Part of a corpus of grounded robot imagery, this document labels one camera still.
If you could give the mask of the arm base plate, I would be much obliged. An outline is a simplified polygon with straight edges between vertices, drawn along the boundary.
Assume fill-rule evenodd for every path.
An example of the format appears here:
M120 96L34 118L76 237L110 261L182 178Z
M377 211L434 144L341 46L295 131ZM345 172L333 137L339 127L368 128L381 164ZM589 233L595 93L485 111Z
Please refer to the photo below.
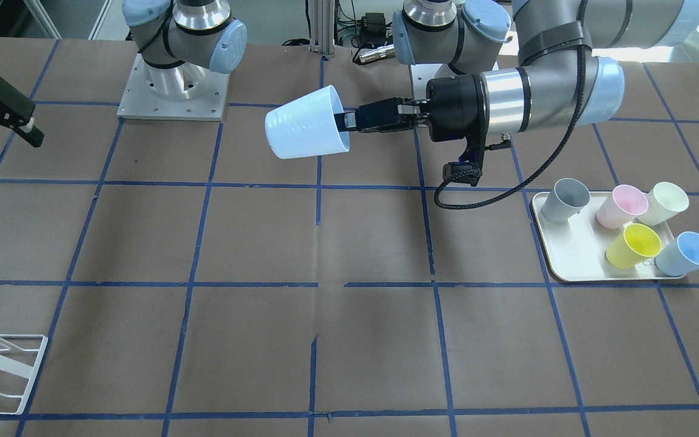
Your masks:
M230 75L194 64L156 69L134 58L117 116L127 120L222 121Z
M411 96L415 100L425 99L427 83L444 73L444 64L415 64L408 66L410 71Z

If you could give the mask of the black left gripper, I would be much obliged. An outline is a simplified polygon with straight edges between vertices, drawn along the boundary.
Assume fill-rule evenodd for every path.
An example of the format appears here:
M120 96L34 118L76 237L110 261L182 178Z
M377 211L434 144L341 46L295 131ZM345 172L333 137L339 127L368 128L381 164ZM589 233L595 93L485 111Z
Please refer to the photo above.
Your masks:
M485 144L487 110L482 78L478 75L433 78L425 99L388 98L333 115L339 132L402 132L424 123L432 141L465 138Z

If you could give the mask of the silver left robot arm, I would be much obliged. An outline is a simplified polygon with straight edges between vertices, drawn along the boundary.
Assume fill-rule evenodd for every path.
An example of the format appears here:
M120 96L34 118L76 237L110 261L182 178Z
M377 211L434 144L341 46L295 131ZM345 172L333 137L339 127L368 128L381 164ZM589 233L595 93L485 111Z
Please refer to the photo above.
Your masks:
M438 64L422 99L388 98L331 116L339 132L417 124L435 142L607 121L624 96L618 61L595 49L675 46L699 1L406 1L392 19L405 66Z

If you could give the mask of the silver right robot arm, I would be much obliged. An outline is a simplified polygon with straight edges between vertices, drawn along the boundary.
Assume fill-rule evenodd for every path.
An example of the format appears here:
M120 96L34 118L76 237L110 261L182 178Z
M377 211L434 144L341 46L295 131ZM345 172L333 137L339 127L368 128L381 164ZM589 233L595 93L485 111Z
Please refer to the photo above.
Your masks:
M247 28L227 1L125 1L138 54L117 111L127 120L221 121ZM0 126L41 147L35 103L0 77Z

